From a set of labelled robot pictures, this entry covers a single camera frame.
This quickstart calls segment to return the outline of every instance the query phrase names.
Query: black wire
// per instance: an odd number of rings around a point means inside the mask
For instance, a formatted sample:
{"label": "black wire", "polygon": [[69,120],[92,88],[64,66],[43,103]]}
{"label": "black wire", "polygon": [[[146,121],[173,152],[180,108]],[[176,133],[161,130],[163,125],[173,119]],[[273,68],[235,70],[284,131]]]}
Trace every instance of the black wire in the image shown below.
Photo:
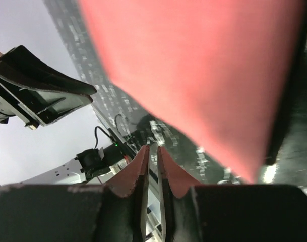
{"label": "black wire", "polygon": [[131,125],[137,125],[137,123],[131,122],[131,121],[128,119],[128,117],[123,117],[122,114],[119,113],[118,115],[115,116],[115,118],[114,118],[114,123],[115,123],[115,126],[116,126],[116,130],[119,132],[120,135],[122,135],[122,134],[121,134],[121,132],[118,130],[118,125],[117,125],[117,117],[119,117],[119,116],[120,116],[122,119],[125,119],[129,124],[131,124]]}
{"label": "black wire", "polygon": [[115,142],[114,139],[113,139],[113,137],[112,137],[111,135],[109,135],[102,127],[96,126],[95,129],[94,129],[94,135],[95,135],[95,140],[96,140],[94,149],[96,149],[97,146],[98,146],[97,129],[100,129],[106,136],[109,137],[110,140],[112,140],[113,143]]}

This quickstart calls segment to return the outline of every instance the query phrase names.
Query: white robot part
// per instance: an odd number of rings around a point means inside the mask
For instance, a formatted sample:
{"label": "white robot part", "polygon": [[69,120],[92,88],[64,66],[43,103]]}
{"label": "white robot part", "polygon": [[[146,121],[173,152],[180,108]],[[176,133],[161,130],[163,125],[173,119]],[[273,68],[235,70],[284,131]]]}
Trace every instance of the white robot part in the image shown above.
{"label": "white robot part", "polygon": [[53,170],[21,182],[21,184],[76,184],[86,181],[78,160],[72,159]]}

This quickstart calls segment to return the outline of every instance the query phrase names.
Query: red cloth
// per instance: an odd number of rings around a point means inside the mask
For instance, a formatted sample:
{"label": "red cloth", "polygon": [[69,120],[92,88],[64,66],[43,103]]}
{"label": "red cloth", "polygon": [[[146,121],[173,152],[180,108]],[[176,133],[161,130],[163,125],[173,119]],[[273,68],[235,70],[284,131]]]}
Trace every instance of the red cloth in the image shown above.
{"label": "red cloth", "polygon": [[306,1],[79,2],[112,82],[254,182]]}

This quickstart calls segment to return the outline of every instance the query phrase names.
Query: reflective surface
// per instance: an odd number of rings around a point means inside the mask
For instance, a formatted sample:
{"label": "reflective surface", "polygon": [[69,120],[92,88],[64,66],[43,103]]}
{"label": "reflective surface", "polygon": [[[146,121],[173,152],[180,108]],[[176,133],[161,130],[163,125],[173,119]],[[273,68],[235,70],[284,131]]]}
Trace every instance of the reflective surface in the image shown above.
{"label": "reflective surface", "polygon": [[[113,86],[97,60],[76,1],[45,0],[82,81],[94,85],[94,108],[100,110],[136,150],[144,144],[163,145],[173,159],[194,178],[206,184],[239,180],[219,166],[182,133],[155,119],[131,97]],[[277,164],[264,167],[260,183],[285,183],[307,190],[307,49],[302,66],[302,91],[293,109],[292,125],[281,147]],[[155,171],[156,156],[151,157]]]}

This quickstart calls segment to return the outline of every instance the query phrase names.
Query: red object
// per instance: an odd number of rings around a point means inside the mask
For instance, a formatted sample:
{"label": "red object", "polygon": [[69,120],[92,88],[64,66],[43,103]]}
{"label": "red object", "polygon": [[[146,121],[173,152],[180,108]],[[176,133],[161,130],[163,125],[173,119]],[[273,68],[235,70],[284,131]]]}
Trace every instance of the red object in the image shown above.
{"label": "red object", "polygon": [[112,82],[255,182],[307,2],[79,2]]}

